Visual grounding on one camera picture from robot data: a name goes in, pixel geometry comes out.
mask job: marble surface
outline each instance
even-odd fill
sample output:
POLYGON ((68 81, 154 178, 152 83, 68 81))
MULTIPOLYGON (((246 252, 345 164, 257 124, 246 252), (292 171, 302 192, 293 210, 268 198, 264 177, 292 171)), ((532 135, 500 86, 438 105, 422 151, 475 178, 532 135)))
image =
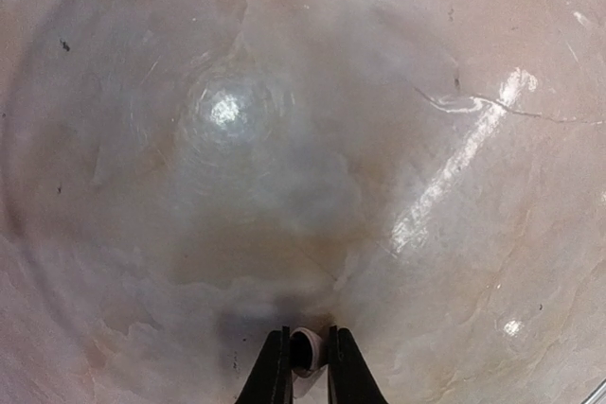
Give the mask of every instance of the marble surface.
POLYGON ((391 403, 581 402, 606 377, 605 20, 2 0, 0 402, 229 403, 269 330, 333 323, 391 403))

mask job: glossy marble surface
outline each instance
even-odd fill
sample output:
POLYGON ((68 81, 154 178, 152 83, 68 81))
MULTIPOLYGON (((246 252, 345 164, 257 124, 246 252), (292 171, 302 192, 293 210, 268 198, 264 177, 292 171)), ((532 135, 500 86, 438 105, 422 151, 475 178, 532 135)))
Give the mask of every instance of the glossy marble surface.
POLYGON ((391 403, 581 402, 605 14, 2 0, 0 402, 233 402, 269 330, 332 323, 391 403))

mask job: crack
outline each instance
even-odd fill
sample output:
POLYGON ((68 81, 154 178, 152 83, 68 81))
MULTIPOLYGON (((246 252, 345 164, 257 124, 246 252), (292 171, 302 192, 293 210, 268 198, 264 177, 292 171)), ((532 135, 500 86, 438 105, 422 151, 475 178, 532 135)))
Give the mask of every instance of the crack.
POLYGON ((423 97, 432 107, 442 111, 444 113, 449 114, 468 114, 479 111, 483 105, 492 105, 496 106, 508 114, 519 115, 521 117, 535 118, 537 120, 542 120, 546 122, 556 123, 556 124, 573 124, 573 125, 588 125, 588 126, 600 126, 606 124, 606 119, 598 119, 593 120, 589 118, 579 118, 579 117, 556 117, 549 114, 543 113, 532 113, 529 111, 522 111, 519 109, 511 108, 507 104, 505 104, 500 99, 492 99, 489 97, 485 97, 482 95, 470 95, 467 96, 467 99, 472 101, 473 105, 469 108, 449 108, 444 105, 443 100, 438 100, 433 97, 430 97, 425 92, 420 90, 418 87, 413 87, 414 90, 423 97))

